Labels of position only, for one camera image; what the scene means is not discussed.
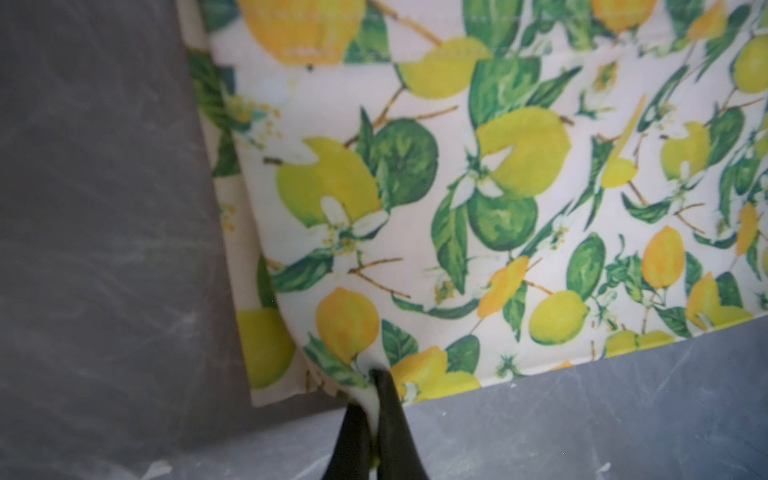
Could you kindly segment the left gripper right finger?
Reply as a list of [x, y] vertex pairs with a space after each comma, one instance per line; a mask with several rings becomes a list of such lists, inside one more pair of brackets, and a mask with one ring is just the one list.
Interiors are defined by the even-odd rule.
[[428, 480], [392, 375], [387, 370], [378, 369], [370, 373], [380, 402], [376, 437], [379, 459], [377, 478]]

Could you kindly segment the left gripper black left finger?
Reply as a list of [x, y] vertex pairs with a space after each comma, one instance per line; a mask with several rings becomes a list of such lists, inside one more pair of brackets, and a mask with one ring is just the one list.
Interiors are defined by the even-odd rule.
[[366, 412], [361, 406], [350, 403], [322, 480], [368, 480], [372, 449]]

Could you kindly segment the yellow green patterned skirt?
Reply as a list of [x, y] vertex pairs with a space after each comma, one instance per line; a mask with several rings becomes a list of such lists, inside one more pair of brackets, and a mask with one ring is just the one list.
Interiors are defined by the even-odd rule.
[[767, 313], [763, 1], [180, 1], [251, 402]]

